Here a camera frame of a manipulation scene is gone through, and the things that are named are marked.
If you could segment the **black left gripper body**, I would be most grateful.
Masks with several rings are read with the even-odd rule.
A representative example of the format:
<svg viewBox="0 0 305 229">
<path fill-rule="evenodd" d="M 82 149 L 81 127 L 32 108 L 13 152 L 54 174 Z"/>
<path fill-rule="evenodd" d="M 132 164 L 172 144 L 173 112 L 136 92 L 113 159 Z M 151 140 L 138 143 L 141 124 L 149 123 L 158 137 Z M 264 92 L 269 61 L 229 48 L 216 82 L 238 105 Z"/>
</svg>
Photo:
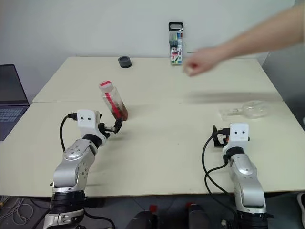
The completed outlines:
<svg viewBox="0 0 305 229">
<path fill-rule="evenodd" d="M 108 139 L 111 136 L 111 133 L 115 132 L 114 127 L 106 127 L 105 123 L 98 123 L 98 129 L 106 139 Z"/>
</svg>

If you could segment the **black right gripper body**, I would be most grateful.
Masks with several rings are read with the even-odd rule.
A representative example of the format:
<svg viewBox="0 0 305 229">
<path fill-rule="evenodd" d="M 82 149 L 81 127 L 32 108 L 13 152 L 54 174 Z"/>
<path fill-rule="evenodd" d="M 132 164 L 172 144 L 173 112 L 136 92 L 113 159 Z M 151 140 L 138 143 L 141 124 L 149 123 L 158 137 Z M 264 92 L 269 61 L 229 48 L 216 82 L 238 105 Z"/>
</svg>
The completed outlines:
<svg viewBox="0 0 305 229">
<path fill-rule="evenodd" d="M 221 130 L 218 130 L 217 133 L 219 135 L 223 136 L 223 142 L 220 143 L 220 146 L 226 146 L 229 141 L 229 136 L 230 136 L 230 128 L 223 128 Z"/>
</svg>

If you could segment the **person's bare hand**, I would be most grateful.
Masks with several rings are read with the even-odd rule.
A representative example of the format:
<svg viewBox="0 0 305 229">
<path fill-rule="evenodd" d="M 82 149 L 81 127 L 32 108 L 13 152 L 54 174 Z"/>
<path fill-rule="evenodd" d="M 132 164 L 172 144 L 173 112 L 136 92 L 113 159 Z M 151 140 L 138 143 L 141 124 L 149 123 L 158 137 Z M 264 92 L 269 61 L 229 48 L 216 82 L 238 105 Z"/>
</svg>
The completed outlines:
<svg viewBox="0 0 305 229">
<path fill-rule="evenodd" d="M 213 69 L 223 60 L 223 53 L 218 47 L 201 48 L 183 62 L 183 72 L 196 76 Z"/>
</svg>

